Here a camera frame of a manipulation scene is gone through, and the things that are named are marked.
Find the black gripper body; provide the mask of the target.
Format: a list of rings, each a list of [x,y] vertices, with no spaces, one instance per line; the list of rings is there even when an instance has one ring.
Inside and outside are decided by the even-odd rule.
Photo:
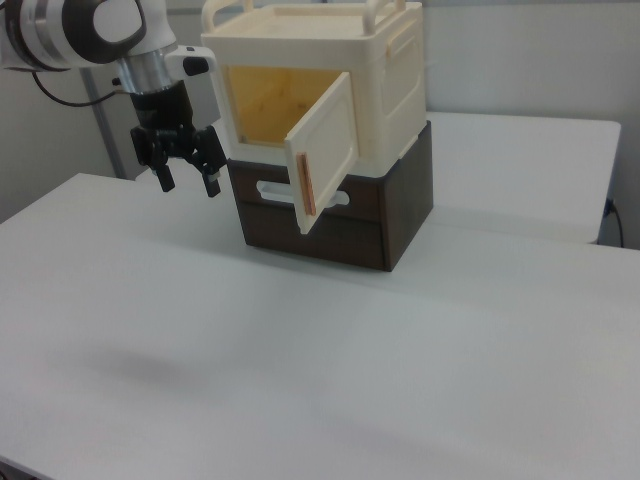
[[[129,95],[139,125],[130,131],[138,158],[150,158],[159,136],[171,157],[190,157],[194,150],[193,109],[184,81],[151,93]]]

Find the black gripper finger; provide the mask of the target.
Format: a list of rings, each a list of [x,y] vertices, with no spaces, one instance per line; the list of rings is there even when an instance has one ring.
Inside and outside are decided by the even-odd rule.
[[[152,170],[163,192],[173,190],[175,182],[167,165],[168,155],[158,133],[138,126],[130,131],[130,135],[138,163]]]
[[[191,137],[192,152],[187,162],[196,168],[202,177],[206,193],[214,198],[220,192],[220,169],[224,166],[224,150],[213,126],[197,130]]]

